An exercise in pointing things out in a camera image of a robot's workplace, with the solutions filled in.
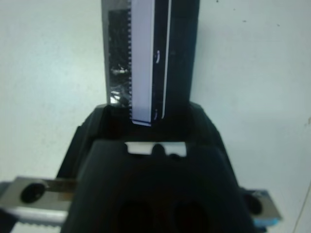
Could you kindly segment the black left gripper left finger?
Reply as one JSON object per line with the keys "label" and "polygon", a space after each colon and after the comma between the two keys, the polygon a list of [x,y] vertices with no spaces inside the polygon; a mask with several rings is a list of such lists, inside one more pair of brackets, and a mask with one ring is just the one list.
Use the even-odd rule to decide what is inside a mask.
{"label": "black left gripper left finger", "polygon": [[104,135],[108,106],[98,105],[77,127],[64,160],[59,168],[57,178],[75,179],[83,166],[93,142]]}

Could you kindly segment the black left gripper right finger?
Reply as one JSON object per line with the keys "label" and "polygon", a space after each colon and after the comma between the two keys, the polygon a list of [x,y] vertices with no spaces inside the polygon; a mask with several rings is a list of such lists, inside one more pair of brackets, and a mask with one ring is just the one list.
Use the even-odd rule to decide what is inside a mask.
{"label": "black left gripper right finger", "polygon": [[233,181],[239,185],[221,134],[199,104],[190,102],[189,120],[191,121],[190,126],[192,126],[194,141],[199,145],[216,147],[221,152],[221,157],[228,167]]}

